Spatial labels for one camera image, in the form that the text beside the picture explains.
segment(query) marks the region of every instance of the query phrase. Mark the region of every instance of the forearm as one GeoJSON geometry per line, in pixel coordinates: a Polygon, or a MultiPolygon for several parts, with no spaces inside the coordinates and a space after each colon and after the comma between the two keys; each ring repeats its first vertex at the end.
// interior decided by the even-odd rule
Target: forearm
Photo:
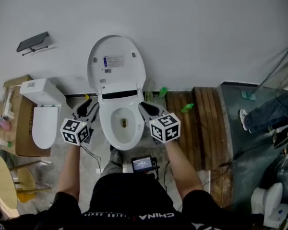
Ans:
{"type": "Polygon", "coordinates": [[[65,192],[79,200],[80,193],[80,147],[71,145],[60,174],[58,192],[65,192]]]}
{"type": "Polygon", "coordinates": [[[203,190],[202,182],[179,145],[175,141],[165,144],[178,192],[183,199],[193,190],[203,190]]]}

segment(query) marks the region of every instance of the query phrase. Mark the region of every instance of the person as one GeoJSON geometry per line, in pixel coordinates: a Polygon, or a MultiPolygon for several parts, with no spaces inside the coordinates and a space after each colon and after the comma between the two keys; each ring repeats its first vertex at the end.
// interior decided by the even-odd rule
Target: person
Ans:
{"type": "Polygon", "coordinates": [[[120,151],[111,147],[110,161],[97,181],[89,210],[81,214],[80,148],[71,146],[60,174],[53,205],[35,230],[49,229],[251,229],[245,217],[221,209],[203,190],[197,172],[175,141],[165,144],[182,199],[182,213],[153,174],[122,173],[120,151]]]}
{"type": "Polygon", "coordinates": [[[288,91],[247,113],[239,110],[239,118],[245,131],[256,133],[288,124],[288,91]]]}

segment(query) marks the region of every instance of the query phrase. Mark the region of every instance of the small screen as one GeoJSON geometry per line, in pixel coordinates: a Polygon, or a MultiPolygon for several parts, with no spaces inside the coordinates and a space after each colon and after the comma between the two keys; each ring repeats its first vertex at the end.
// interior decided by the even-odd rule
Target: small screen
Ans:
{"type": "Polygon", "coordinates": [[[152,167],[152,161],[150,158],[142,158],[133,161],[133,168],[135,171],[143,170],[152,167]]]}

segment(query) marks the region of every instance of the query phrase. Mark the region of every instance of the table leg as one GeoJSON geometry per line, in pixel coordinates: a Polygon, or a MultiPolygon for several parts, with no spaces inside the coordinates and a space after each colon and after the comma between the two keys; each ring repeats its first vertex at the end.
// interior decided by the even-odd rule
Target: table leg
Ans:
{"type": "Polygon", "coordinates": [[[50,191],[50,190],[52,190],[51,187],[42,188],[42,189],[35,189],[35,190],[19,190],[19,191],[17,191],[17,193],[29,194],[29,193],[38,193],[38,192],[44,192],[44,191],[50,191]]]}
{"type": "Polygon", "coordinates": [[[34,165],[34,164],[37,164],[37,163],[40,163],[40,162],[41,162],[41,160],[35,161],[35,162],[31,162],[31,163],[26,163],[26,164],[19,165],[19,166],[16,166],[16,167],[12,167],[12,168],[10,168],[10,171],[16,171],[18,169],[21,169],[21,168],[24,168],[24,167],[28,167],[30,165],[34,165]]]}

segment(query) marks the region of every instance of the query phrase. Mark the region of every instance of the white wall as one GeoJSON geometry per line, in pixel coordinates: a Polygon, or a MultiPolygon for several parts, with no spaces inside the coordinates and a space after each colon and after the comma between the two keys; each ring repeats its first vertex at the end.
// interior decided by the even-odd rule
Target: white wall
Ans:
{"type": "Polygon", "coordinates": [[[133,39],[155,89],[258,83],[288,46],[288,0],[0,0],[0,89],[28,73],[55,77],[64,93],[93,92],[87,59],[109,34],[133,39]],[[53,49],[16,52],[44,31],[53,49]]]}

